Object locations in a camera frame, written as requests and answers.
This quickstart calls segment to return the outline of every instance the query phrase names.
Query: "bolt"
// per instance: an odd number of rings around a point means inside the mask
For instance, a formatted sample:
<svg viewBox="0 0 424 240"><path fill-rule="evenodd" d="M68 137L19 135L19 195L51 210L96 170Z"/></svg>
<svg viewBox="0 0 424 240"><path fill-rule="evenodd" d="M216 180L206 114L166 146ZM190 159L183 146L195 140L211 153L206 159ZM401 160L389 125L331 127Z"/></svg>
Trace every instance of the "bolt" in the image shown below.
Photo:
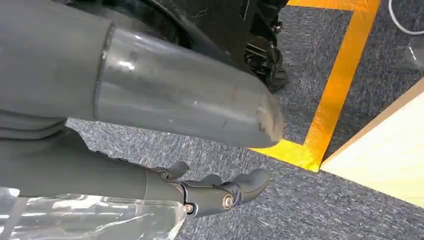
<svg viewBox="0 0 424 240"><path fill-rule="evenodd" d="M272 25L271 27L274 33L279 34L283 30L283 22L279 21L275 23L274 25Z"/></svg>
<svg viewBox="0 0 424 240"><path fill-rule="evenodd" d="M234 198L231 194L227 194L224 196L222 200L222 206L224 207L225 210L229 210L230 208L232 208L233 203L234 203Z"/></svg>
<svg viewBox="0 0 424 240"><path fill-rule="evenodd" d="M195 207L193 207L191 204L184 204L184 209L186 213L191 214Z"/></svg>

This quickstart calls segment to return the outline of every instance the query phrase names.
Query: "yellow floor tape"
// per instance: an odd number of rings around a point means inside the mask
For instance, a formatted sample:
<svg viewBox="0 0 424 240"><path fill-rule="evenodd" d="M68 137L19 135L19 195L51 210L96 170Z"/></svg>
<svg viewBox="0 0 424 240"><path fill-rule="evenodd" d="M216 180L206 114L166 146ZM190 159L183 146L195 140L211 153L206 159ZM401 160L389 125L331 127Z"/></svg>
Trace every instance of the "yellow floor tape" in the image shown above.
<svg viewBox="0 0 424 240"><path fill-rule="evenodd" d="M318 172L362 56L380 0L290 0L288 5L353 11L303 145L282 139L252 150Z"/></svg>

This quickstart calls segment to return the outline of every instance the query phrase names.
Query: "scuffed plastic surface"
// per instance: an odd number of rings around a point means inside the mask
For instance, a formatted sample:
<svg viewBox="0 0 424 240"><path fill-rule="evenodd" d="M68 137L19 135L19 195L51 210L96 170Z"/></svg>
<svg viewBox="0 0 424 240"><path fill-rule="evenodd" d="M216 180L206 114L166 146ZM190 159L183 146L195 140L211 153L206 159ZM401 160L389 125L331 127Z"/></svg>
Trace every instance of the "scuffed plastic surface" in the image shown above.
<svg viewBox="0 0 424 240"><path fill-rule="evenodd" d="M18 192L0 187L2 240L173 240L186 218L176 201Z"/></svg>

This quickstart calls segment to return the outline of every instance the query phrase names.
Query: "wooden board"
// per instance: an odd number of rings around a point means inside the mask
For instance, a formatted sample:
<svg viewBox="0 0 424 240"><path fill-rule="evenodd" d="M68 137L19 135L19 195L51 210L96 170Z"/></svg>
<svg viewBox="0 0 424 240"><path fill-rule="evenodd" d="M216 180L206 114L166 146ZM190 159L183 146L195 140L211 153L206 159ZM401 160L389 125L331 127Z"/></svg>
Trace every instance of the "wooden board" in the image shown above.
<svg viewBox="0 0 424 240"><path fill-rule="evenodd" d="M321 169L424 208L424 78Z"/></svg>

